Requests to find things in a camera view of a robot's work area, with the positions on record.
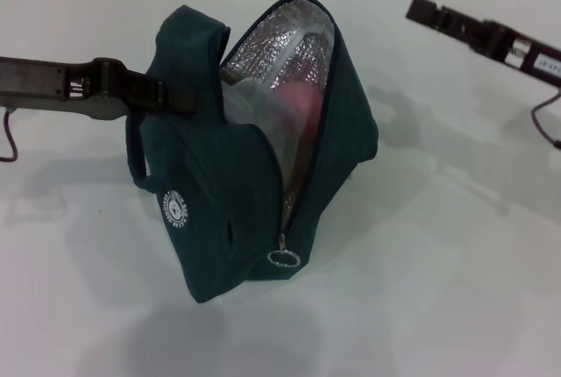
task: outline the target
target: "white backdrop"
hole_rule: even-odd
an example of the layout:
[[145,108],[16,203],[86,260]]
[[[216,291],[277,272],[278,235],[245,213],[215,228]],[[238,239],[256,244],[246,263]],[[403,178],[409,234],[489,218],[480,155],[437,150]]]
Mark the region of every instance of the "white backdrop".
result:
[[[0,0],[0,52],[144,71],[179,5],[231,26],[233,45],[274,1]],[[17,111],[20,161],[0,165],[2,375],[559,375],[561,153],[529,120],[555,90],[406,21],[411,0],[320,1],[380,152],[331,202],[310,264],[195,305],[132,185],[123,121]],[[561,46],[561,0],[437,1]],[[561,136],[561,106],[543,121]]]

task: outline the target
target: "zipper pull ring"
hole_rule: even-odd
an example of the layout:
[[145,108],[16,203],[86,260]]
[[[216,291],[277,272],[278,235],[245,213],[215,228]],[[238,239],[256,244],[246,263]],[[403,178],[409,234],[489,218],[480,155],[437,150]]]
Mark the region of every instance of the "zipper pull ring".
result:
[[279,236],[279,250],[271,251],[266,257],[277,267],[293,269],[302,263],[298,254],[287,250],[287,236],[284,233]]

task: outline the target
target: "bag handle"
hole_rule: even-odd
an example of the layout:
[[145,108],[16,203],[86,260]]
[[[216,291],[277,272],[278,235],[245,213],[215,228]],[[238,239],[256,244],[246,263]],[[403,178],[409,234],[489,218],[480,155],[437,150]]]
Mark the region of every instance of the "bag handle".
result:
[[142,137],[140,136],[140,125],[144,121],[144,115],[131,114],[126,119],[126,153],[129,171],[131,171],[134,184],[150,193],[156,193],[160,187],[156,179],[146,175],[146,160]]

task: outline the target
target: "white circular logo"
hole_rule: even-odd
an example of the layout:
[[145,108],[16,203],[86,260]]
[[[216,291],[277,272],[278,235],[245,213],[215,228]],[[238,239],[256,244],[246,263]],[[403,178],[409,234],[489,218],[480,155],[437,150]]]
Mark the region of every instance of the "white circular logo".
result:
[[164,213],[171,225],[182,228],[187,223],[187,204],[175,190],[169,190],[164,196]]

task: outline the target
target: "dark green bag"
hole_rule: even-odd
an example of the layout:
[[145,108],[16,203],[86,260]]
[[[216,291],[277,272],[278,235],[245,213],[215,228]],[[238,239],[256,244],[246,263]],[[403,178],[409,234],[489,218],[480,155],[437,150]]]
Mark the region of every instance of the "dark green bag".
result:
[[[240,48],[272,48],[286,31],[262,39],[260,47],[247,43],[260,39],[259,25],[265,20],[267,27],[277,21],[294,23],[291,10],[296,6],[303,8],[298,16],[323,16],[332,24],[332,47],[313,150],[283,220],[286,185],[275,151],[256,125],[226,121],[221,72],[235,60],[259,79],[255,57],[240,60]],[[309,28],[305,33],[313,36],[317,31]],[[198,302],[246,280],[288,279],[305,266],[322,212],[357,164],[377,151],[378,130],[365,93],[335,21],[320,3],[279,1],[253,24],[221,68],[229,34],[215,19],[186,6],[178,9],[160,29],[147,73],[165,81],[175,95],[195,92],[196,114],[127,118],[132,177],[158,197],[188,288]],[[297,52],[307,42],[302,39]],[[299,59],[284,61],[297,64]],[[240,79],[232,78],[235,71],[229,75],[233,82]]]

